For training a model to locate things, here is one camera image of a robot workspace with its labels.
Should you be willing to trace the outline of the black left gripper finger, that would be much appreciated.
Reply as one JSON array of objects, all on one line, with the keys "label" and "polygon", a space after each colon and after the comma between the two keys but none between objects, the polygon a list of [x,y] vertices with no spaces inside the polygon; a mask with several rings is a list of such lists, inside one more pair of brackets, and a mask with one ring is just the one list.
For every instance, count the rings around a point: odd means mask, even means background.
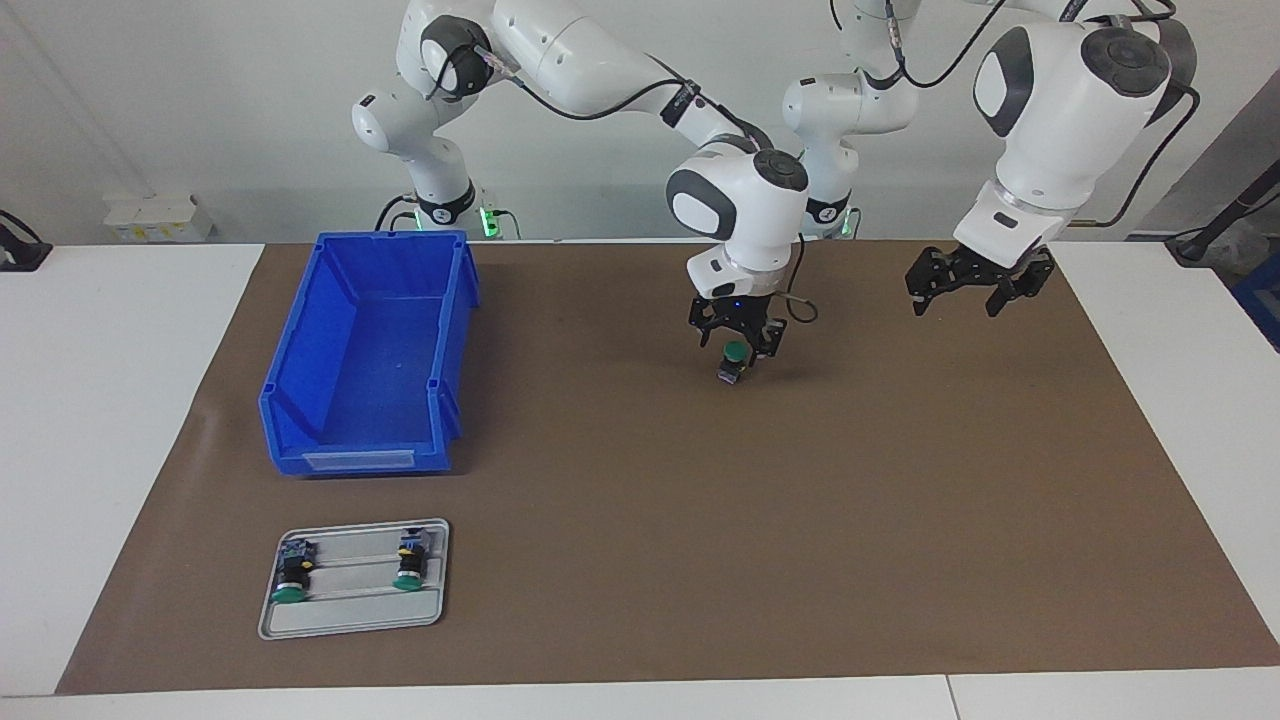
[{"label": "black left gripper finger", "polygon": [[1050,250],[1034,250],[1015,270],[1000,275],[995,291],[986,301],[986,313],[996,318],[1009,304],[1033,299],[1055,273],[1057,263]]},{"label": "black left gripper finger", "polygon": [[955,292],[966,284],[968,261],[969,252],[964,247],[951,251],[938,247],[922,250],[905,274],[905,286],[915,316],[924,316],[938,296]]}]

